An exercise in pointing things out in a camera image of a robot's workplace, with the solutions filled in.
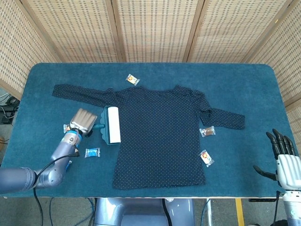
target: floor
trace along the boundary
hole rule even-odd
[[[0,89],[0,96],[5,91]],[[12,125],[0,125],[0,137],[9,139]],[[0,164],[5,154],[6,145],[0,151]],[[50,198],[40,198],[44,211],[44,225],[50,226],[49,204]],[[204,199],[195,199],[195,221],[200,225],[200,218]],[[275,203],[251,203],[247,199],[242,200],[242,209],[245,225],[260,224],[269,226],[274,218]],[[91,213],[91,203],[84,198],[54,198],[51,202],[51,215],[54,226],[73,226]],[[212,214],[214,226],[237,226],[237,212],[235,199],[213,199]],[[285,211],[283,202],[279,201],[277,219],[284,219]],[[40,213],[33,198],[4,198],[0,197],[0,226],[38,226],[40,225]],[[88,225],[88,220],[80,224]],[[207,217],[204,218],[204,226],[207,225]]]

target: blue candy wrapper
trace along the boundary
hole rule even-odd
[[[86,148],[85,158],[87,157],[100,157],[100,148]]]

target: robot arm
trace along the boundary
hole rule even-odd
[[[283,201],[289,226],[301,224],[301,160],[296,155],[293,143],[287,136],[282,136],[273,129],[275,136],[267,132],[277,164],[276,174],[254,169],[262,176],[278,181],[285,189]]]
[[[82,140],[82,135],[90,132],[96,118],[96,115],[80,108],[70,122],[72,129],[65,134],[53,152],[51,161],[65,155],[74,154]],[[33,171],[30,168],[23,167],[0,169],[0,194],[26,191],[34,187],[57,186],[65,176],[69,160],[70,157],[59,159],[41,174],[41,170]]]

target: white robotic hand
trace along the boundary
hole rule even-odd
[[[260,175],[278,181],[285,189],[282,196],[289,226],[301,225],[301,160],[296,154],[292,141],[273,129],[273,136],[267,132],[277,164],[276,174],[262,171],[253,166]]]

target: wicker panel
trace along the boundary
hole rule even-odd
[[[27,0],[26,5],[63,61],[118,61],[104,0]]]
[[[301,93],[301,1],[251,59],[275,71],[283,101]]]
[[[190,60],[240,62],[285,0],[209,0]]]
[[[21,98],[28,72],[39,62],[55,58],[16,3],[0,1],[1,85]]]
[[[287,116],[293,131],[297,148],[301,155],[301,106],[288,111]]]
[[[181,62],[197,3],[118,0],[127,61]]]

